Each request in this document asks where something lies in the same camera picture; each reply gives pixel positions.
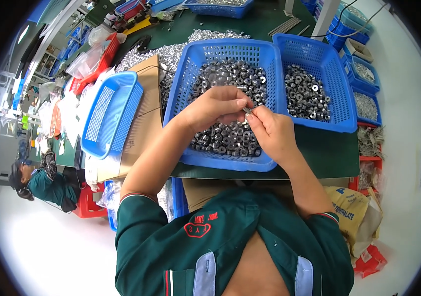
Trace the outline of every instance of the woman's hand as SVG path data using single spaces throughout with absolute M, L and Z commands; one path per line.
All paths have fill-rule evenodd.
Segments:
M 190 127 L 193 133 L 202 132 L 219 121 L 230 124 L 244 121 L 243 107 L 253 103 L 235 86 L 216 86 L 185 107 L 176 117 Z
M 265 106 L 253 109 L 252 113 L 245 116 L 258 143 L 269 157 L 283 166 L 299 151 L 291 117 L 273 113 Z

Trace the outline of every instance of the woman's right hand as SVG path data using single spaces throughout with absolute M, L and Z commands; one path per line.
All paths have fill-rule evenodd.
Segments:
M 246 120 L 263 151 L 276 163 L 283 166 L 299 153 L 291 117 L 273 113 L 265 106 L 256 107 L 252 113 L 245 115 Z

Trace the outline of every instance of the cardboard sheet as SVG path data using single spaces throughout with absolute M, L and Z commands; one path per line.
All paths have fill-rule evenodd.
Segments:
M 162 117 L 157 66 L 158 56 L 155 55 L 129 70 L 137 72 L 138 81 L 143 87 L 143 96 L 123 147 L 119 173 L 116 170 L 107 170 L 106 163 L 98 163 L 97 179 L 99 182 L 125 177 L 141 153 L 161 130 Z

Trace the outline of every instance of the green jacket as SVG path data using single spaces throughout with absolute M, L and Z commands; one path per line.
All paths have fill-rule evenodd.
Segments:
M 64 197 L 70 198 L 77 203 L 77 196 L 72 187 L 67 184 L 65 176 L 60 172 L 56 172 L 53 180 L 49 178 L 44 169 L 37 169 L 31 176 L 27 188 L 35 196 L 45 201 L 62 205 Z
M 151 199 L 130 194 L 118 211 L 121 295 L 221 295 L 257 231 L 291 296 L 348 295 L 350 255 L 334 213 L 301 219 L 269 193 L 235 188 L 168 223 Z

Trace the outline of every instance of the woman's left hand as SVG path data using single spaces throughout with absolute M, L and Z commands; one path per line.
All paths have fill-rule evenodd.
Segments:
M 193 131 L 202 132 L 219 121 L 245 121 L 243 107 L 253 108 L 253 103 L 235 86 L 216 86 L 209 89 L 184 108 L 179 117 Z

